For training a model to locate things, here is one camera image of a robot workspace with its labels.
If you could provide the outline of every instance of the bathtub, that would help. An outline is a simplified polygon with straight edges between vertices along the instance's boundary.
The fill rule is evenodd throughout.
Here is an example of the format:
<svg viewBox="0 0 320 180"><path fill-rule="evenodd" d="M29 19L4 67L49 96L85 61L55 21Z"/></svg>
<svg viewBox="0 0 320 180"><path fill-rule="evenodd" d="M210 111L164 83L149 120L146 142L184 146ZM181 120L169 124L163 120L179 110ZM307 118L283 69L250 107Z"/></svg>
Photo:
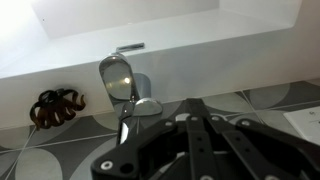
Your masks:
<svg viewBox="0 0 320 180"><path fill-rule="evenodd" d="M25 46L37 43L37 48L1 67L0 128L31 124L29 109L47 89L85 94L88 106L79 116L113 111L99 61L134 43L146 47L124 55L134 72L149 76L152 95L162 102L320 76L315 70L319 53L297 45L320 45L317 38L305 38L320 31L317 20L309 18L318 14L307 12L309 7L320 3L33 0L30 8L44 41L30 41ZM302 73L299 61L306 54L311 58L303 66L309 70Z"/></svg>

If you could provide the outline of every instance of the patterned tile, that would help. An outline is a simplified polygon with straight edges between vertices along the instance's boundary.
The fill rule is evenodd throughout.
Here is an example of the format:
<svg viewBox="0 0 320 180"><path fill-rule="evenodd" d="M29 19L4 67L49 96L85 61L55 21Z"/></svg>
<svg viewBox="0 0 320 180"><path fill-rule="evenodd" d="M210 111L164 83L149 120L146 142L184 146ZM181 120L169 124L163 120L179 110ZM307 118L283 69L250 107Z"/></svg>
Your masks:
<svg viewBox="0 0 320 180"><path fill-rule="evenodd" d="M162 105L163 112L161 114L139 117L139 129L138 131L142 131L146 129L161 119L175 119L175 116L185 112L184 101L176 101L171 103L165 103Z"/></svg>
<svg viewBox="0 0 320 180"><path fill-rule="evenodd" d="M130 139L138 134L138 121L138 117L130 117L124 120L124 123L129 131L127 139Z"/></svg>
<svg viewBox="0 0 320 180"><path fill-rule="evenodd" d="M290 122L283 116L283 113L298 111L298 110L317 107L317 106L320 106L320 102L307 103L307 104L301 104L301 105L287 106L287 107L283 107L283 108L275 108L275 109L270 109L270 110L258 111L257 115L261 118L261 120L265 124L275 128L275 129L278 129L278 130L284 131L286 133L289 133L291 135L294 135L296 137L300 137L298 132L293 128L293 126L290 124Z"/></svg>
<svg viewBox="0 0 320 180"><path fill-rule="evenodd" d="M27 147L117 133L114 113L82 117L66 121L62 126L35 131Z"/></svg>
<svg viewBox="0 0 320 180"><path fill-rule="evenodd" d="M0 180L6 179L20 151L0 153Z"/></svg>
<svg viewBox="0 0 320 180"><path fill-rule="evenodd" d="M256 110L320 100L320 80L300 81L244 91Z"/></svg>
<svg viewBox="0 0 320 180"><path fill-rule="evenodd" d="M34 126L25 126L0 131L0 152L21 149L29 139Z"/></svg>
<svg viewBox="0 0 320 180"><path fill-rule="evenodd" d="M233 125L235 125L241 119L250 119L250 120L257 121L257 122L261 123L261 120L257 116L256 113L232 115L232 116L226 116L225 118L228 120L228 122L230 122Z"/></svg>
<svg viewBox="0 0 320 180"><path fill-rule="evenodd" d="M252 112L252 108L242 92L203 97L210 113L232 115Z"/></svg>
<svg viewBox="0 0 320 180"><path fill-rule="evenodd" d="M8 180L88 180L91 163L115 145L105 136L25 149Z"/></svg>
<svg viewBox="0 0 320 180"><path fill-rule="evenodd" d="M233 115L253 111L242 92L208 96L203 97L202 100L206 104L207 110L214 114ZM139 131L152 126L161 119L175 120L175 117L182 113L187 113L185 101L163 104L162 115L140 117Z"/></svg>

